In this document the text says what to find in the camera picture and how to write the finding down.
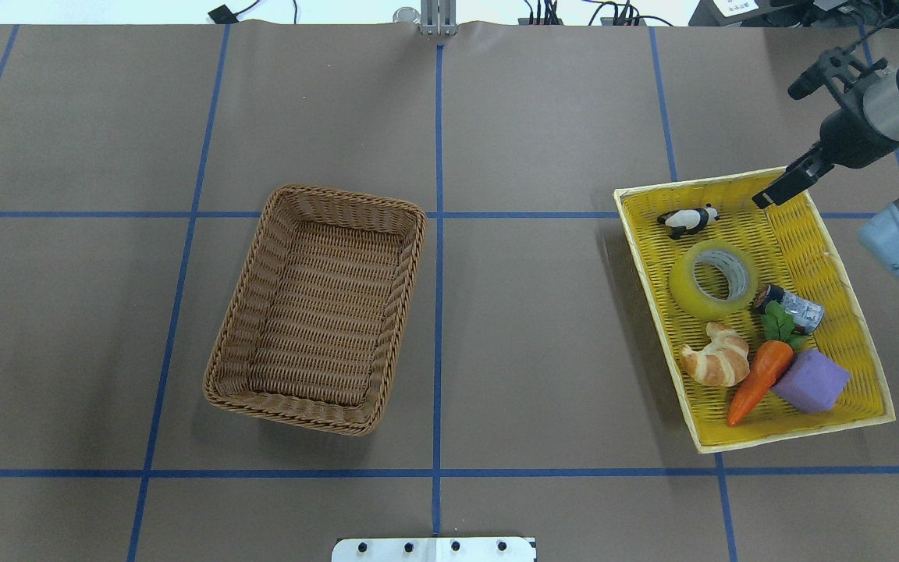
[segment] toy carrot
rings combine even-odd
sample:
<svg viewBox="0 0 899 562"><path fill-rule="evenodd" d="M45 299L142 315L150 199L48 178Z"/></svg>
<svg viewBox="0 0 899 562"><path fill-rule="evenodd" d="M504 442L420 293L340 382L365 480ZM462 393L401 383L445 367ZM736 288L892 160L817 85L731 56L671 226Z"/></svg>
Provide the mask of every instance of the toy carrot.
<svg viewBox="0 0 899 562"><path fill-rule="evenodd" d="M765 343L755 352L752 369L741 382L727 410L727 424L737 425L755 406L759 405L772 385L779 380L793 362L794 350L806 339L794 334L793 317L777 302L770 302L761 317L765 329Z"/></svg>

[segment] purple cube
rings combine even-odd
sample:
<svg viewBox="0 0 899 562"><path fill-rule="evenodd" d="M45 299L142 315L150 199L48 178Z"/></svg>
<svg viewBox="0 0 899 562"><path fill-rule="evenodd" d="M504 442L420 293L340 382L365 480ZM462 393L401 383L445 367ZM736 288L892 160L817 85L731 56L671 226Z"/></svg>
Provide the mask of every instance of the purple cube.
<svg viewBox="0 0 899 562"><path fill-rule="evenodd" d="M772 387L779 398L806 414L827 412L838 401L852 374L817 349L796 356L793 366Z"/></svg>

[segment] yellow plastic basket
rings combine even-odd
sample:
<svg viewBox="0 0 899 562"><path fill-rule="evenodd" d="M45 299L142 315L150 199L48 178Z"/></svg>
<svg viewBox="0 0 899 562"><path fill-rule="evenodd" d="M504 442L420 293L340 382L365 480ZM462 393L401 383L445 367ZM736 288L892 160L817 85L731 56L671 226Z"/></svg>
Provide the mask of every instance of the yellow plastic basket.
<svg viewBox="0 0 899 562"><path fill-rule="evenodd" d="M782 206L760 210L752 195L765 188L782 168L695 181L617 189L613 196L627 232L654 324L664 349L678 401L700 453L753 447L894 421L893 403L869 329L852 292L845 267L817 207L804 192ZM680 240L668 237L657 217L674 209L710 203L721 220ZM824 320L809 338L852 373L831 412L804 414L771 392L742 423L727 427L727 407L734 389L703 386L681 369L677 350L709 343L706 323L678 307L668 289L672 264L702 240L721 239L755 263L759 284L775 283L824 306ZM700 284L727 292L727 281L710 269L698 271ZM752 349L764 337L756 313L743 309L722 320Z"/></svg>

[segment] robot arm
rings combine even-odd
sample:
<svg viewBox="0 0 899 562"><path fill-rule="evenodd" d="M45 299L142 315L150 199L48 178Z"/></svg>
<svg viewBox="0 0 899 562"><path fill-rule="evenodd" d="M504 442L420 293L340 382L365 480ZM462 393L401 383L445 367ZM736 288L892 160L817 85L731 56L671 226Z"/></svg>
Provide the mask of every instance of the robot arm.
<svg viewBox="0 0 899 562"><path fill-rule="evenodd" d="M820 140L752 197L760 208L788 201L836 164L863 168L899 147L899 68L887 71L885 59L866 66L851 50L825 51L789 86L793 99L825 86L840 107L821 124ZM862 227L859 241L899 277L899 199Z"/></svg>
<svg viewBox="0 0 899 562"><path fill-rule="evenodd" d="M899 148L899 68L886 66L885 59L866 66L851 49L831 49L789 86L797 100L825 86L840 107L821 124L820 140L752 198L756 205L785 203L836 164L864 168Z"/></svg>

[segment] tin can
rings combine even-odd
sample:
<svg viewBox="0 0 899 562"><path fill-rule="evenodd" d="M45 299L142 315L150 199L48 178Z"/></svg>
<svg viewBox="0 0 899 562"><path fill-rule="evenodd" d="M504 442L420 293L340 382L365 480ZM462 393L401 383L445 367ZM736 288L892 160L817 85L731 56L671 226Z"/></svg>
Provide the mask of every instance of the tin can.
<svg viewBox="0 0 899 562"><path fill-rule="evenodd" d="M821 325L821 320L824 319L824 307L822 305L808 301L771 283L765 285L755 295L754 309L761 314L765 314L765 306L772 301L781 304L782 309L788 312L789 316L793 317L793 322L796 323L796 331L800 334L810 334Z"/></svg>

